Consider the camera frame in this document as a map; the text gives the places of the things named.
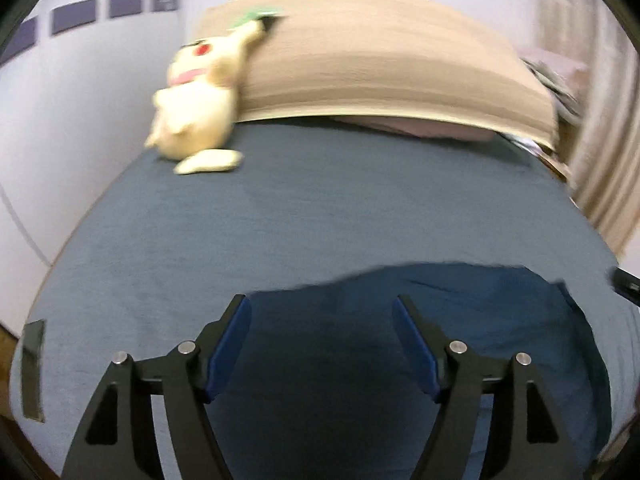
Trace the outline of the navy blue padded jacket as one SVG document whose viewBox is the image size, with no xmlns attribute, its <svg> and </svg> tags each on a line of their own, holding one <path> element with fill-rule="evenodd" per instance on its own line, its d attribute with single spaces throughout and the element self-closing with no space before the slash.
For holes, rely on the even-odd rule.
<svg viewBox="0 0 640 480">
<path fill-rule="evenodd" d="M 608 372 L 563 283 L 510 266 L 406 264 L 250 293 L 250 330 L 228 387 L 208 408 L 234 478 L 410 476 L 437 406 L 395 334 L 400 295 L 483 356 L 527 352 L 582 466 L 606 445 Z"/>
</svg>

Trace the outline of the black smartphone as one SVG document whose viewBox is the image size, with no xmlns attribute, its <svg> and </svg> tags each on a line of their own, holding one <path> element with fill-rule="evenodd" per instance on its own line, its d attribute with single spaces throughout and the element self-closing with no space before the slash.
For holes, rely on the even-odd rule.
<svg viewBox="0 0 640 480">
<path fill-rule="evenodd" d="M 25 418 L 44 423 L 41 403 L 41 367 L 46 321 L 27 323 L 22 338 L 21 390 Z"/>
</svg>

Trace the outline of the pile of folded linens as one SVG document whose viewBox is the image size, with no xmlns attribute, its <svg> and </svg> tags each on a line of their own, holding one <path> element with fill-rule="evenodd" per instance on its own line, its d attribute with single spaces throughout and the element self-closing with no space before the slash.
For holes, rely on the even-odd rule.
<svg viewBox="0 0 640 480">
<path fill-rule="evenodd" d="M 582 123 L 582 95 L 589 84 L 588 66 L 537 47 L 522 49 L 518 55 L 552 95 L 558 117 L 578 127 Z"/>
</svg>

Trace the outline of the yellow Pikachu plush toy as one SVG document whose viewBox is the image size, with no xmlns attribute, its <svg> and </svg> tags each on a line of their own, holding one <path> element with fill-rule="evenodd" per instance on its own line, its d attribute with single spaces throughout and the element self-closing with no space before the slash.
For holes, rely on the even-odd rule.
<svg viewBox="0 0 640 480">
<path fill-rule="evenodd" d="M 170 63 L 167 82 L 152 97 L 155 115 L 144 141 L 176 163 L 174 173 L 202 174 L 238 168 L 243 154 L 228 148 L 250 51 L 279 18 L 252 21 L 224 36 L 202 37 L 182 46 Z"/>
</svg>

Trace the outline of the beige curtain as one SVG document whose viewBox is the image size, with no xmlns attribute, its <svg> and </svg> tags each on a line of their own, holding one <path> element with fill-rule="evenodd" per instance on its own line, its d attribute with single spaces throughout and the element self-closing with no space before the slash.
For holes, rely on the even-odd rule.
<svg viewBox="0 0 640 480">
<path fill-rule="evenodd" d="M 574 202 L 621 257 L 639 231 L 639 53 L 603 0 L 539 0 L 541 47 L 585 64 Z"/>
</svg>

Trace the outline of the beige folded blanket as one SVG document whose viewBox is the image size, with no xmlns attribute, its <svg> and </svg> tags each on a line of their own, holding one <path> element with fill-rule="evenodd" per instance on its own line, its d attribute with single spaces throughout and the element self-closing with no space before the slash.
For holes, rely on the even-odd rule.
<svg viewBox="0 0 640 480">
<path fill-rule="evenodd" d="M 552 148 L 551 96 L 491 28 L 433 0 L 232 0 L 192 36 L 220 36 L 252 11 L 281 18 L 250 55 L 243 122 L 395 117 L 484 128 Z"/>
</svg>

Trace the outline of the green plush leaf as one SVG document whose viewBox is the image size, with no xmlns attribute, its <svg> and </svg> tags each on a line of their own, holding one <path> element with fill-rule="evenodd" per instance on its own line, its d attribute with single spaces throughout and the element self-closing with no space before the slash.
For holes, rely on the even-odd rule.
<svg viewBox="0 0 640 480">
<path fill-rule="evenodd" d="M 245 23 L 252 21 L 269 20 L 272 18 L 282 18 L 283 12 L 275 8 L 254 8 L 244 12 L 231 26 L 232 29 L 236 29 Z"/>
</svg>

